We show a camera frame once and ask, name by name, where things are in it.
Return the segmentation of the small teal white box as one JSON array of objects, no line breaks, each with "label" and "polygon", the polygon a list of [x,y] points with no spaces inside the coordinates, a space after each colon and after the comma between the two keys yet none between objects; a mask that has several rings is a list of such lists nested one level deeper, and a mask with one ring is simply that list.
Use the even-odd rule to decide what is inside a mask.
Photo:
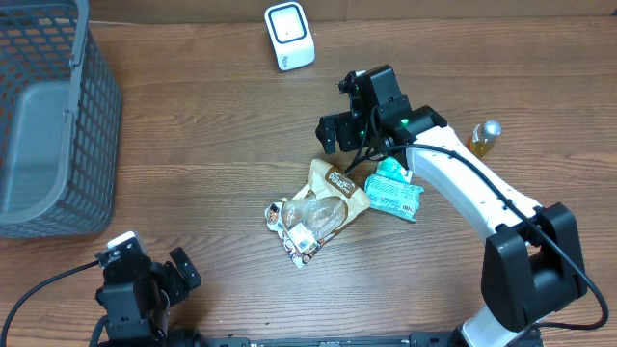
[{"label": "small teal white box", "polygon": [[410,184],[413,172],[406,170],[395,158],[386,157],[377,164],[375,173],[379,176]]}]

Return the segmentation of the brown snack packet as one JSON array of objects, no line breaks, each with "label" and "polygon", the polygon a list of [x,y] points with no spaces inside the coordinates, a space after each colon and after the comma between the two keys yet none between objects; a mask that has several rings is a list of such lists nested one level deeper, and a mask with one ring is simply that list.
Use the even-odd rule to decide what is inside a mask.
[{"label": "brown snack packet", "polygon": [[305,267],[328,242],[370,206],[370,199],[334,165],[310,163],[308,183],[293,198],[264,211],[266,226],[278,234],[293,264]]}]

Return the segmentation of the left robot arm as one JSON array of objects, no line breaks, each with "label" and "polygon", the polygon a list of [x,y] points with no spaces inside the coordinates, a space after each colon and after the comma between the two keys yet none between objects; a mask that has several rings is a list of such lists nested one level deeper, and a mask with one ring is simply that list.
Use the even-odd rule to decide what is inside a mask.
[{"label": "left robot arm", "polygon": [[141,237],[128,231],[95,257],[103,270],[95,299],[106,314],[94,327],[91,346],[205,344],[195,329],[169,329],[170,308],[201,286],[201,276],[183,249],[173,249],[166,263],[154,262]]}]

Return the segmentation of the yellow liquid bottle silver cap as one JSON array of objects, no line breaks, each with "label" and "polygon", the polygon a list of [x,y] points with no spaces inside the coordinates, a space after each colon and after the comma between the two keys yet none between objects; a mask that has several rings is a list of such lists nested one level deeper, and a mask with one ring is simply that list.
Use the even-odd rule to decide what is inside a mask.
[{"label": "yellow liquid bottle silver cap", "polygon": [[466,147],[477,158],[483,158],[494,147],[501,131],[501,124],[496,120],[477,124],[467,140]]}]

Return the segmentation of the teal tissue pack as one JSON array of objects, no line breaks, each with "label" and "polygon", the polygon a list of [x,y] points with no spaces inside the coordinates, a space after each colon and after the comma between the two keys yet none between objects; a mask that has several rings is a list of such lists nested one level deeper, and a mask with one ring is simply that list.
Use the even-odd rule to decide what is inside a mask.
[{"label": "teal tissue pack", "polygon": [[416,221],[420,195],[424,192],[422,187],[373,174],[367,178],[364,191],[372,209],[410,222]]}]

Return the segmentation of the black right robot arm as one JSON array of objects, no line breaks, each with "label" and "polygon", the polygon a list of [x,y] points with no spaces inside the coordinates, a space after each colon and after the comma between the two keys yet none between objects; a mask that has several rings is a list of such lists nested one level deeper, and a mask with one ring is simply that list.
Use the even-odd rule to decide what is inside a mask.
[{"label": "black right robot arm", "polygon": [[449,337],[422,334],[413,344],[507,346],[530,343],[532,330],[587,292],[574,214],[545,207],[494,174],[429,106],[413,108],[391,66],[351,71],[337,84],[347,112],[315,130],[328,154],[353,151],[355,165],[382,154],[436,188],[484,244],[485,305]]}]

